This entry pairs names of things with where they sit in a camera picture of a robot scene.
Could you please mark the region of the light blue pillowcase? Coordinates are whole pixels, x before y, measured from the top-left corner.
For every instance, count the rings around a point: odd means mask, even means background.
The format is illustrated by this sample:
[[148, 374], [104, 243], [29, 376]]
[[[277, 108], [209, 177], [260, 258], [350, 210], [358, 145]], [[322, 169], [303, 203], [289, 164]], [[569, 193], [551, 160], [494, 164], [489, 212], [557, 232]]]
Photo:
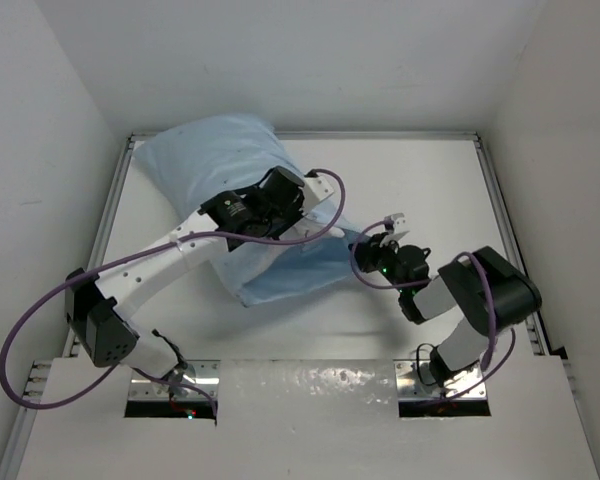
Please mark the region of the light blue pillowcase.
[[[273, 126], [248, 114], [208, 117], [166, 130], [137, 147], [137, 165], [165, 196], [180, 219], [225, 191], [247, 187], [277, 166], [302, 177]], [[348, 246], [359, 228], [337, 215], [331, 201], [318, 205], [298, 227], [297, 239], [329, 221], [329, 233], [294, 246], [248, 243], [212, 260], [224, 288], [244, 306], [306, 295], [351, 276]]]

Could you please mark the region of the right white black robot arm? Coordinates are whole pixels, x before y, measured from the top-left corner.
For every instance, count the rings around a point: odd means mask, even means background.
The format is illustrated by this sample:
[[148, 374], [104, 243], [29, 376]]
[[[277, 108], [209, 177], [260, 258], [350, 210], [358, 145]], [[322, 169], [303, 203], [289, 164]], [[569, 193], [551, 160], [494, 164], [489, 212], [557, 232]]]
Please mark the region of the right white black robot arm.
[[532, 280], [486, 246], [430, 274], [429, 248], [399, 245], [385, 233], [363, 235], [349, 245], [355, 273], [380, 273], [398, 291], [398, 304], [410, 322], [421, 325], [454, 307], [463, 318], [429, 354], [420, 382], [441, 387], [476, 363], [487, 368], [497, 337], [536, 313], [542, 296]]

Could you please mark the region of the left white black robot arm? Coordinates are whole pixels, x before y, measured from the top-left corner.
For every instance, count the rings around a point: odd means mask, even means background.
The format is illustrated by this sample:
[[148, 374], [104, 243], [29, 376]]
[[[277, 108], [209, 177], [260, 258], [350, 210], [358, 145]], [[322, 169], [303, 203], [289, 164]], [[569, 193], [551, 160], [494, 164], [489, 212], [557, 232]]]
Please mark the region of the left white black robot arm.
[[273, 167], [259, 182], [222, 191], [150, 246], [150, 255], [108, 272], [78, 269], [67, 291], [67, 319], [93, 365], [124, 364], [163, 379], [180, 378], [186, 362], [157, 330], [133, 323], [140, 308], [185, 274], [242, 245], [242, 237], [280, 239], [309, 211], [308, 176]]

